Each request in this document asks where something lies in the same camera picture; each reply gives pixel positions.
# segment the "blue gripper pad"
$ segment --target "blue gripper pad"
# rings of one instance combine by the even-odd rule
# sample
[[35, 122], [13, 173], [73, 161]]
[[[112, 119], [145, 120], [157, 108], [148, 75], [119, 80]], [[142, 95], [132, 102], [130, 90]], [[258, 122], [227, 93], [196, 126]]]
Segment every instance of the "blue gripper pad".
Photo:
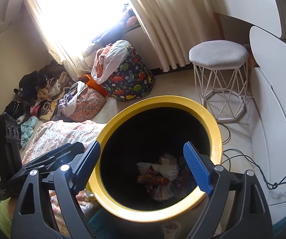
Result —
[[206, 192], [207, 196], [210, 196], [213, 191], [210, 174], [200, 159], [198, 152], [190, 142], [184, 144], [183, 152], [185, 160], [200, 190]]

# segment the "white metal stool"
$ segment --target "white metal stool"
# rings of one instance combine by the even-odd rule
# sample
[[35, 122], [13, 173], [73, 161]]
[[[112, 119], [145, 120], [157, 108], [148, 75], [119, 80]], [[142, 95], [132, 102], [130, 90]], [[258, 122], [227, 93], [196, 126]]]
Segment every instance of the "white metal stool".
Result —
[[[246, 61], [248, 56], [246, 48], [227, 40], [203, 42], [190, 50], [190, 61], [194, 65], [195, 86], [201, 104], [210, 110], [218, 123], [234, 122], [245, 111], [248, 80]], [[205, 73], [205, 69], [210, 70], [209, 75]], [[221, 71], [229, 69], [232, 69], [233, 73], [229, 82], [226, 83]], [[218, 109], [218, 112], [214, 113], [208, 100], [216, 93], [222, 95], [223, 106], [220, 110]], [[236, 107], [230, 105], [231, 96], [238, 98]], [[226, 107], [231, 115], [220, 117]]]

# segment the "pink floral fabric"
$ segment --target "pink floral fabric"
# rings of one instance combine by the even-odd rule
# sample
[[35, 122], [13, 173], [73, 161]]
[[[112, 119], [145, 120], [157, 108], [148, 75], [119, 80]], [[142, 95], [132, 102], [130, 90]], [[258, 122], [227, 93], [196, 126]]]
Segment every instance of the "pink floral fabric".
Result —
[[101, 93], [88, 87], [77, 98], [75, 111], [69, 118], [75, 122], [91, 120], [101, 110], [105, 102]]
[[[22, 160], [23, 164], [43, 155], [49, 151], [59, 148], [66, 143], [83, 143], [87, 149], [97, 138], [105, 124], [97, 124], [91, 120], [82, 123], [67, 123], [62, 120], [48, 121], [41, 125], [37, 130], [35, 137], [27, 149]], [[85, 217], [89, 220], [100, 208], [96, 200], [88, 200], [86, 192], [80, 191], [76, 199], [82, 209]], [[70, 236], [65, 225], [55, 191], [50, 191], [53, 213], [61, 233]]]

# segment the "gray cushion seat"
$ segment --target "gray cushion seat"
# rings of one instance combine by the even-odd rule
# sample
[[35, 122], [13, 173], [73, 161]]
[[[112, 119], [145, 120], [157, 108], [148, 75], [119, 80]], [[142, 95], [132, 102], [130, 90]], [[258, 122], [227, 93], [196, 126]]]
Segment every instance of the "gray cushion seat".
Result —
[[249, 53], [241, 44], [228, 40], [200, 43], [190, 50], [194, 65], [210, 70], [236, 69], [248, 59]]

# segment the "sunlight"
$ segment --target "sunlight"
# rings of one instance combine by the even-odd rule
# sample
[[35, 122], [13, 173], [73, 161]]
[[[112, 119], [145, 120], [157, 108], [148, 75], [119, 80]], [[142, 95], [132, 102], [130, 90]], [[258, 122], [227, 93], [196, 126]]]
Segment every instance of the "sunlight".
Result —
[[42, 0], [47, 26], [62, 45], [80, 53], [89, 40], [108, 30], [128, 0]]

